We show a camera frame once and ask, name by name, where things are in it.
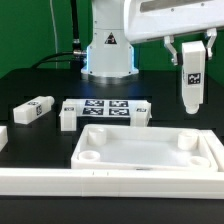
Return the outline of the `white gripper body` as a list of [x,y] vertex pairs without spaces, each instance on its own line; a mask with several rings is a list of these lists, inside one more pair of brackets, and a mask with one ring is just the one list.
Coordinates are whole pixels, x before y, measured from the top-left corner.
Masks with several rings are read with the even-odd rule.
[[224,27],[224,0],[125,0],[124,33],[142,43]]

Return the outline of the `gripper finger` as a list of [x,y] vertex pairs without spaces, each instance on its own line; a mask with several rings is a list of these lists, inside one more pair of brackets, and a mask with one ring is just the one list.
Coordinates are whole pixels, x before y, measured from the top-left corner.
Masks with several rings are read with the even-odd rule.
[[181,55],[177,52],[177,50],[173,46],[173,43],[174,43],[173,36],[165,36],[164,37],[164,46],[172,55],[171,62],[173,63],[174,66],[177,66],[182,63]]
[[206,44],[206,57],[208,60],[211,60],[213,57],[212,47],[217,38],[217,29],[211,28],[208,29],[205,33],[205,39],[207,40]]

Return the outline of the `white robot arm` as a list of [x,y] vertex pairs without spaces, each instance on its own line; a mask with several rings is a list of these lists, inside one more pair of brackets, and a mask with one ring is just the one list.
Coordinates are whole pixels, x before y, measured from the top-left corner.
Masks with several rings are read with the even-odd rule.
[[93,38],[87,47],[82,77],[119,83],[138,77],[136,43],[162,39],[179,63],[172,46],[176,36],[205,32],[212,48],[216,30],[224,27],[224,0],[91,0]]

